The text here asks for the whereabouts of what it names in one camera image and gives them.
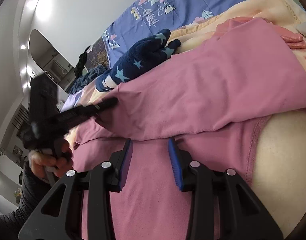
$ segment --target navy star-patterned fabric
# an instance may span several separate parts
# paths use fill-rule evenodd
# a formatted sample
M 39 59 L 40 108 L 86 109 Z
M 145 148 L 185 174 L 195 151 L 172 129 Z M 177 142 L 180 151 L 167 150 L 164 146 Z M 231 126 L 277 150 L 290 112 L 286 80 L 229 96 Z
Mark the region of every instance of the navy star-patterned fabric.
M 96 89 L 100 92 L 111 91 L 121 82 L 135 79 L 166 61 L 181 45 L 179 40 L 174 40 L 166 46 L 170 35 L 170 30 L 163 29 L 135 43 L 112 69 L 97 78 Z

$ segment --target wall picture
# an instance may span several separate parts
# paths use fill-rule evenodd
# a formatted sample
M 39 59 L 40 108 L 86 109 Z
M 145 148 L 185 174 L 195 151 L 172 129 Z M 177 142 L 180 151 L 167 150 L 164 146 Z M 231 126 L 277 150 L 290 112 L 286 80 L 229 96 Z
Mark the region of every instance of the wall picture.
M 13 154 L 19 159 L 21 159 L 23 155 L 23 151 L 17 145 L 15 145 L 13 149 Z

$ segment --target black tool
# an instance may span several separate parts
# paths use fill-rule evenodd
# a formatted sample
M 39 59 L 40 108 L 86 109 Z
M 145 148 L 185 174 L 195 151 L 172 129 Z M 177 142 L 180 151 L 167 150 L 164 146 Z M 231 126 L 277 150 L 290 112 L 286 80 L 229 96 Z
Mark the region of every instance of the black tool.
M 267 209 L 234 169 L 217 172 L 194 161 L 173 138 L 169 155 L 176 185 L 192 191 L 186 240 L 214 239 L 214 196 L 220 211 L 220 240 L 283 240 Z
M 70 170 L 45 195 L 24 226 L 19 240 L 82 240 L 83 190 L 88 195 L 88 240 L 115 240 L 109 192 L 125 185 L 133 144 L 127 139 L 123 150 L 93 170 Z
M 32 79 L 29 107 L 31 127 L 23 134 L 23 143 L 28 150 L 38 149 L 55 158 L 63 156 L 69 159 L 70 156 L 61 150 L 63 136 L 90 117 L 115 106 L 118 100 L 109 98 L 97 105 L 78 106 L 59 113 L 56 108 L 57 93 L 57 85 L 46 74 Z M 48 167 L 45 170 L 51 185 L 58 180 L 53 174 L 55 169 Z

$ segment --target blue duvet cover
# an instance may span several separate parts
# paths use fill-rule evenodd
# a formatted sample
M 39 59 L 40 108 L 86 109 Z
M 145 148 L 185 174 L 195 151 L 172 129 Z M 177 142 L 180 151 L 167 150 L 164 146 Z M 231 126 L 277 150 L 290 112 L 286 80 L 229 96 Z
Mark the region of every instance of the blue duvet cover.
M 137 41 L 200 21 L 245 0 L 137 0 L 103 33 L 110 66 Z

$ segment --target cream blanket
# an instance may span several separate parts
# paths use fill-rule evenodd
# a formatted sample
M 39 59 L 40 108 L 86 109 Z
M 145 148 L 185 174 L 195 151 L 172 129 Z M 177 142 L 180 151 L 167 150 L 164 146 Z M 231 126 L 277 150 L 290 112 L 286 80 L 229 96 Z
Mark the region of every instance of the cream blanket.
M 185 52 L 209 39 L 218 24 L 238 16 L 263 17 L 294 33 L 297 24 L 306 22 L 306 13 L 293 0 L 247 0 L 199 25 L 173 31 L 170 40 L 181 40 L 177 53 Z M 306 71 L 306 49 L 293 53 Z M 93 81 L 84 88 L 80 103 L 96 102 L 107 93 L 98 92 Z M 77 129 L 67 136 L 71 145 Z M 258 142 L 252 189 L 286 237 L 306 212 L 306 112 L 277 114 L 269 120 Z

